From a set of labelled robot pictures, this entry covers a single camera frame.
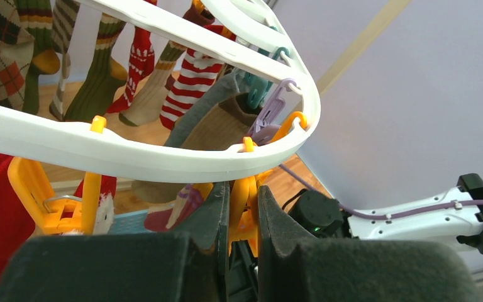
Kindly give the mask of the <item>white oval clip hanger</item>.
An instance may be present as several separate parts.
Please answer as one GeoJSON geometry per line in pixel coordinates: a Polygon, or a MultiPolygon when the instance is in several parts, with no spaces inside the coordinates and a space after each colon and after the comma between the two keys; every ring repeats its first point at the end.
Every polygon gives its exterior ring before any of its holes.
{"type": "Polygon", "coordinates": [[[211,33],[144,1],[87,1],[86,5],[230,65],[279,83],[291,80],[307,125],[295,119],[276,142],[245,153],[164,147],[167,132],[140,127],[136,135],[84,122],[57,122],[0,106],[0,153],[97,174],[155,182],[218,182],[258,174],[288,160],[316,129],[321,101],[316,84],[278,17],[264,1],[205,1],[240,42],[211,33]]]}

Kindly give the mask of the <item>argyle brown hanging sock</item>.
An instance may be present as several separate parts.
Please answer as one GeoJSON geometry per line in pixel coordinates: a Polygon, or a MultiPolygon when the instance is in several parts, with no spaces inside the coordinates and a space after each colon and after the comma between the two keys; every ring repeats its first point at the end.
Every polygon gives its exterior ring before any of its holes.
{"type": "Polygon", "coordinates": [[[0,106],[21,110],[34,38],[22,26],[14,1],[0,1],[0,106]]]}

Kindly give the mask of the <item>olive tan hanging sock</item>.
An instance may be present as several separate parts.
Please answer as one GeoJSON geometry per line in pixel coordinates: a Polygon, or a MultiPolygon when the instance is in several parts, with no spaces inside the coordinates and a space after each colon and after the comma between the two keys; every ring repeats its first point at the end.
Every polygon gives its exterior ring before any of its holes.
{"type": "MultiPolygon", "coordinates": [[[[240,93],[216,104],[194,127],[180,148],[221,151],[240,143],[248,133],[262,107],[250,109],[248,93],[240,93]]],[[[182,183],[134,181],[133,194],[147,203],[168,203],[185,186],[182,183]]]]}

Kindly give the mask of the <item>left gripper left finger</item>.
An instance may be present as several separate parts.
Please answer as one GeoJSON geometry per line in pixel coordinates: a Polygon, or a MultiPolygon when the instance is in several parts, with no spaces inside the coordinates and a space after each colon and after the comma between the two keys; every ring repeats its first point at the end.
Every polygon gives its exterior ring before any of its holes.
{"type": "Polygon", "coordinates": [[[170,232],[27,241],[0,278],[0,301],[226,301],[230,186],[170,232]]]}

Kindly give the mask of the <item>orange clothes peg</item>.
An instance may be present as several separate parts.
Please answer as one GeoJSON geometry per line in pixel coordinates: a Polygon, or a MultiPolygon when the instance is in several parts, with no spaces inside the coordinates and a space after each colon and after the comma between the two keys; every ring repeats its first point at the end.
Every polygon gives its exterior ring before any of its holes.
{"type": "Polygon", "coordinates": [[[92,235],[99,201],[100,174],[84,180],[82,199],[59,197],[38,161],[15,157],[8,179],[21,204],[45,235],[60,235],[73,229],[92,235]]]}
{"type": "MultiPolygon", "coordinates": [[[[295,111],[283,122],[271,142],[275,142],[289,133],[292,123],[298,120],[302,129],[307,127],[307,118],[301,111],[295,111]]],[[[257,144],[250,137],[243,137],[242,152],[253,152],[257,144]]],[[[254,257],[258,257],[259,220],[258,220],[258,189],[271,175],[268,170],[255,176],[237,179],[230,193],[230,215],[228,242],[246,240],[254,257]]]]}

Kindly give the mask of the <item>teal clothes peg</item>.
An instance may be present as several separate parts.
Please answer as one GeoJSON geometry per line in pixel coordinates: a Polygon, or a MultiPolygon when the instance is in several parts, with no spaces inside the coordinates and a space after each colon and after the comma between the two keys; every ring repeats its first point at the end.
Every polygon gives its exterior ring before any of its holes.
{"type": "MultiPolygon", "coordinates": [[[[257,52],[266,57],[269,57],[270,55],[269,51],[262,48],[258,48],[257,52]]],[[[277,60],[282,53],[289,57],[289,50],[286,47],[279,47],[277,51],[273,54],[272,59],[277,60]]],[[[262,100],[264,99],[264,97],[266,97],[267,93],[272,87],[272,82],[251,73],[246,73],[244,80],[245,83],[249,86],[246,104],[250,109],[256,109],[260,106],[262,100]]]]}

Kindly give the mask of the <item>lilac clothes peg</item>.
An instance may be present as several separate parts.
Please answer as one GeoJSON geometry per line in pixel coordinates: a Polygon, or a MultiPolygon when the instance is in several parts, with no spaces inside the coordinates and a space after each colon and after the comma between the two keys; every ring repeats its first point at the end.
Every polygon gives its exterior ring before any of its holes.
{"type": "Polygon", "coordinates": [[[285,100],[280,94],[285,89],[291,91],[293,88],[297,88],[295,80],[286,78],[278,84],[265,102],[257,119],[248,131],[248,136],[250,136],[257,145],[266,145],[270,143],[274,135],[278,132],[280,126],[273,124],[273,122],[286,105],[285,100]]]}

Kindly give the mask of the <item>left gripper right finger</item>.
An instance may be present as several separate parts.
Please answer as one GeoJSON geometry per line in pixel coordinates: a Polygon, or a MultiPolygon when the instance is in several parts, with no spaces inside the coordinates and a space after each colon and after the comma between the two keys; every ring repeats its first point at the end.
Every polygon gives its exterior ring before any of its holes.
{"type": "Polygon", "coordinates": [[[258,190],[260,301],[477,301],[462,259],[433,242],[316,238],[258,190]]]}

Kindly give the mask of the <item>red white striped sock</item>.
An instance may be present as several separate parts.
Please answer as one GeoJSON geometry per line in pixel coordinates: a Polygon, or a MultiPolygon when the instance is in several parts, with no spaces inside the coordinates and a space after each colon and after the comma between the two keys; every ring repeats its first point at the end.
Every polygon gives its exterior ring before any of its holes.
{"type": "MultiPolygon", "coordinates": [[[[215,34],[236,40],[236,35],[225,26],[213,24],[215,17],[201,1],[193,1],[183,18],[215,34]]],[[[160,112],[160,121],[164,127],[169,130],[174,128],[175,122],[214,84],[222,66],[220,60],[191,48],[186,50],[178,77],[169,77],[166,83],[168,94],[160,112]]]]}

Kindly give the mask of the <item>purple mustard hanging sock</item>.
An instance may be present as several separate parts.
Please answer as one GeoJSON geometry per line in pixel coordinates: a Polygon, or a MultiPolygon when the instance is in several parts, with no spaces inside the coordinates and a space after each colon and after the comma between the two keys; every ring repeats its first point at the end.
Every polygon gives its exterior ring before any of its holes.
{"type": "Polygon", "coordinates": [[[143,226],[152,232],[166,232],[173,229],[195,212],[210,194],[212,183],[187,184],[176,195],[167,209],[148,210],[143,226]]]}

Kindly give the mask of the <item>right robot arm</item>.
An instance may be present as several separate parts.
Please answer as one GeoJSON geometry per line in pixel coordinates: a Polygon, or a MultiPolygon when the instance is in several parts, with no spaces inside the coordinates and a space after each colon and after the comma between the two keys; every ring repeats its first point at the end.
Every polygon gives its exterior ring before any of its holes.
{"type": "Polygon", "coordinates": [[[483,178],[476,173],[433,197],[386,208],[355,210],[308,189],[289,203],[288,215],[318,238],[430,241],[483,255],[483,178]]]}

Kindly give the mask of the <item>grey hanging sock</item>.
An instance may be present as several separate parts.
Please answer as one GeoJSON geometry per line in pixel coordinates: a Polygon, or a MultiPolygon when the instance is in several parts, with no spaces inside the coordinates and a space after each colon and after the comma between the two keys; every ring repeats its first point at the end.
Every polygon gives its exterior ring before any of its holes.
{"type": "Polygon", "coordinates": [[[245,74],[245,71],[233,69],[217,80],[183,116],[177,119],[164,147],[180,148],[194,127],[216,104],[237,94],[248,92],[245,74]]]}

